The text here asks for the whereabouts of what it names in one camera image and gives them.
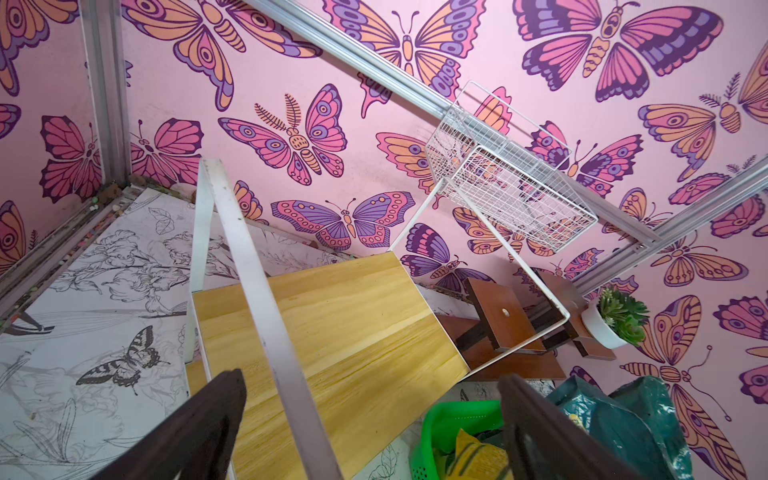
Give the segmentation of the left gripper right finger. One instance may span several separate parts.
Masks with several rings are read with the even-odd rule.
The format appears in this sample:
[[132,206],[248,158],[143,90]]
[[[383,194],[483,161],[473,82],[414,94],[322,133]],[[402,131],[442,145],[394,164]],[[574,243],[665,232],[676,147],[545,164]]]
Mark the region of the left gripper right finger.
[[520,376],[498,381],[509,466],[515,479],[639,479]]

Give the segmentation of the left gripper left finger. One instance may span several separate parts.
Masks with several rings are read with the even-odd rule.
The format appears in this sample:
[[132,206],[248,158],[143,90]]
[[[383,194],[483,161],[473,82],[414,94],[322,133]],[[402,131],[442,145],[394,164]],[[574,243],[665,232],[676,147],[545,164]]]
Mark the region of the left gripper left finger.
[[224,371],[96,479],[226,479],[247,389],[241,370]]

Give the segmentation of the dark green fertilizer bag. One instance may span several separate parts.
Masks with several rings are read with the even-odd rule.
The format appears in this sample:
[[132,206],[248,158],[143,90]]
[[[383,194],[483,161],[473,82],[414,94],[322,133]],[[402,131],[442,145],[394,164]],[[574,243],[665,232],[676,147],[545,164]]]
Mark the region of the dark green fertilizer bag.
[[571,376],[546,399],[643,479],[676,479],[649,426],[599,388]]

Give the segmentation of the yellow green bag shelf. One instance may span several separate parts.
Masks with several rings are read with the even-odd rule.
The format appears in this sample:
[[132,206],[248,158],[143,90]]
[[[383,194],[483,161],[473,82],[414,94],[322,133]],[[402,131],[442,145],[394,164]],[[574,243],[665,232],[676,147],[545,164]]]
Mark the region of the yellow green bag shelf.
[[438,471],[440,479],[502,480],[513,479],[505,450],[484,443],[460,430],[454,455]]

